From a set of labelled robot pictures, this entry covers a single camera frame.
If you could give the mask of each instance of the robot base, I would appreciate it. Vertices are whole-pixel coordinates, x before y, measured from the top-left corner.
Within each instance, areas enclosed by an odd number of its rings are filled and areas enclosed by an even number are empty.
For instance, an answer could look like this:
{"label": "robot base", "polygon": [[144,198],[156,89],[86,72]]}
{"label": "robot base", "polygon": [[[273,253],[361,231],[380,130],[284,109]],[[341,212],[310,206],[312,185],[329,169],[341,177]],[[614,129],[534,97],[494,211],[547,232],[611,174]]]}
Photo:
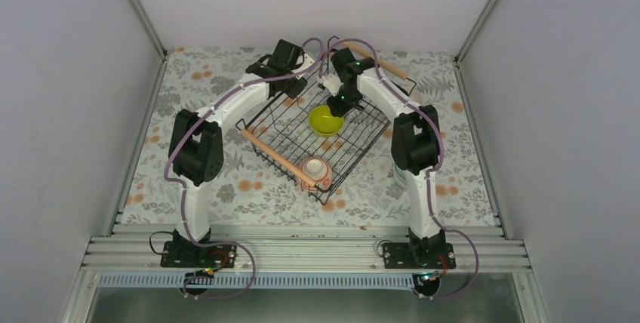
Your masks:
{"label": "robot base", "polygon": [[[232,268],[237,255],[236,246],[233,245],[217,245],[210,248],[200,248],[192,244],[188,239],[180,236],[178,231],[174,230],[174,238],[172,241],[165,242],[163,248],[160,266],[163,268],[210,268],[219,265],[220,254],[214,254],[216,251],[222,251],[227,255],[225,268]],[[211,231],[205,235],[200,241],[201,243],[209,242]]]}
{"label": "robot base", "polygon": [[444,248],[427,254],[417,262],[407,242],[385,242],[382,244],[385,269],[444,269],[439,257],[442,257],[447,269],[456,267],[454,247],[445,244]]}

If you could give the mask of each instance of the wooden dowel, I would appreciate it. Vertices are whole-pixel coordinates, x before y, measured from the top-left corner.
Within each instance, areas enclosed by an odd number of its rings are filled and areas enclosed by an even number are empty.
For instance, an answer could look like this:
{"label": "wooden dowel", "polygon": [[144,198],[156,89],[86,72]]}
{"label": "wooden dowel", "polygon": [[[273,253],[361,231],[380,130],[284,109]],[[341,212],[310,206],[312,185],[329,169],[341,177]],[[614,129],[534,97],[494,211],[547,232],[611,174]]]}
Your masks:
{"label": "wooden dowel", "polygon": [[267,155],[270,155],[276,162],[278,162],[283,167],[287,168],[289,171],[293,172],[296,176],[298,176],[302,181],[304,181],[309,186],[315,186],[315,180],[311,177],[307,176],[302,170],[300,170],[297,166],[289,162],[286,158],[282,157],[280,153],[274,151],[271,147],[267,146],[260,138],[251,134],[250,131],[246,129],[240,130],[240,134],[245,136],[251,143],[256,145],[258,148],[262,149]]}

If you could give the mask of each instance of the floral mat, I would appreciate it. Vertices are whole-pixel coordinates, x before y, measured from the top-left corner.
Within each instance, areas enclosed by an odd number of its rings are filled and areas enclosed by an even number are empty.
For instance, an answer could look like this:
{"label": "floral mat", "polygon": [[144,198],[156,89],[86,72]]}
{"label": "floral mat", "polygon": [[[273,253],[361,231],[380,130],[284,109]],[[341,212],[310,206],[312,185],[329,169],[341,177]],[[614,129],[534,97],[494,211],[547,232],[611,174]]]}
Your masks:
{"label": "floral mat", "polygon": [[[175,115],[214,101],[269,49],[176,48],[158,94],[122,223],[177,223],[179,189],[162,171]],[[449,226],[493,226],[485,182],[458,90],[451,56],[428,52],[381,52],[380,57],[417,82],[411,98],[438,110],[445,163],[436,175],[438,215]],[[409,90],[410,84],[395,80]],[[251,118],[260,107],[247,115]],[[391,129],[321,205],[258,157],[231,128],[224,137],[222,172],[211,182],[209,218],[216,224],[312,226],[408,226],[407,191],[392,176]]]}

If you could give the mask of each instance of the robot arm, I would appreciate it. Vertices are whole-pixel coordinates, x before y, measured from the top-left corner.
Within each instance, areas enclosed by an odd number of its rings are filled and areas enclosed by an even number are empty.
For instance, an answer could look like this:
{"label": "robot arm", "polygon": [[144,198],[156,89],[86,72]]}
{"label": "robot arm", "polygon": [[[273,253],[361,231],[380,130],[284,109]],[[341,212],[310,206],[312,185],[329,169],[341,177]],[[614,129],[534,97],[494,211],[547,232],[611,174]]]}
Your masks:
{"label": "robot arm", "polygon": [[[429,203],[434,211],[437,211],[437,205],[435,172],[427,171],[438,164],[440,150],[434,130],[416,109],[427,115],[436,128],[439,128],[438,113],[433,106],[420,106],[410,100],[406,91],[388,79],[381,79],[370,57],[356,60],[349,49],[342,49],[332,56],[331,62],[342,83],[339,91],[327,100],[333,115],[347,114],[357,107],[363,96],[367,96],[393,121],[391,153],[396,166],[407,171],[411,204],[408,247],[418,266],[431,263],[448,248],[445,232],[429,214]],[[407,95],[406,102],[397,97],[403,94]]]}
{"label": "robot arm", "polygon": [[[306,79],[302,75],[278,83],[262,82],[264,78],[302,72],[314,63],[302,48],[284,40],[278,43],[273,55],[266,57],[269,58],[266,65],[261,60],[249,66],[242,78],[218,100],[196,112],[183,109],[176,116],[169,155],[194,123],[215,109],[196,129],[194,135],[189,136],[173,163],[174,172],[186,177],[186,219],[189,221],[191,236],[197,241],[208,239],[211,188],[208,188],[207,182],[213,180],[223,166],[224,134],[249,110],[278,92],[283,91],[295,98],[306,87]],[[178,236],[174,240],[183,238],[187,245],[189,235],[182,221],[176,225],[176,231]]]}

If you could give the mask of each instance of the black cable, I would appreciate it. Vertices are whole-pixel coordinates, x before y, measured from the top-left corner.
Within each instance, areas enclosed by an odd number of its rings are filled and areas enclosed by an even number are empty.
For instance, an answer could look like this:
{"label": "black cable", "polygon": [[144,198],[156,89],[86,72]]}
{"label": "black cable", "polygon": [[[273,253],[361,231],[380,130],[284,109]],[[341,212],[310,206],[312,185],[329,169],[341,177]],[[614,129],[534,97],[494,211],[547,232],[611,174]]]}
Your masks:
{"label": "black cable", "polygon": [[415,82],[415,80],[411,79],[411,78],[407,78],[408,81],[414,83],[414,86],[411,87],[411,90],[409,91],[409,96],[411,96],[411,93],[414,92],[414,89],[416,88],[416,86],[418,86],[418,83]]}
{"label": "black cable", "polygon": [[379,257],[384,257],[384,254],[380,254],[380,244],[382,244],[384,242],[393,242],[393,241],[391,241],[391,240],[380,240],[380,242],[378,242],[378,245],[376,245],[376,254],[378,254]]}
{"label": "black cable", "polygon": [[303,64],[304,64],[304,51],[302,52],[302,63],[296,64],[296,66],[294,66],[294,69],[300,68]]}
{"label": "black cable", "polygon": [[[333,40],[333,39],[335,39],[335,38],[336,38],[336,39],[338,39],[338,40],[340,40],[340,38],[339,38],[339,37],[337,37],[337,36],[335,36],[335,35],[331,36],[331,37],[327,40],[327,50],[329,49],[329,46],[331,46],[331,40]],[[333,52],[335,52],[335,51],[337,51],[337,49],[336,49],[336,48],[333,48],[333,49],[330,49],[329,51],[327,51],[327,71],[326,71],[326,73],[325,73],[325,74],[329,74],[329,64],[331,63],[331,60],[330,60],[330,57],[328,57],[328,55],[329,55],[329,53],[330,53],[330,52],[332,52],[332,51],[333,51]]]}
{"label": "black cable", "polygon": [[270,57],[272,57],[271,54],[264,55],[264,56],[260,57],[260,59],[258,59],[258,63],[262,63],[264,60],[267,60]]}
{"label": "black cable", "polygon": [[153,248],[153,244],[151,243],[151,238],[155,235],[155,234],[169,234],[169,235],[173,235],[172,232],[169,231],[156,231],[153,234],[149,235],[149,247],[151,248],[151,251],[153,251],[153,253],[155,255],[163,255],[163,253],[159,253],[158,251],[155,251],[155,249]]}

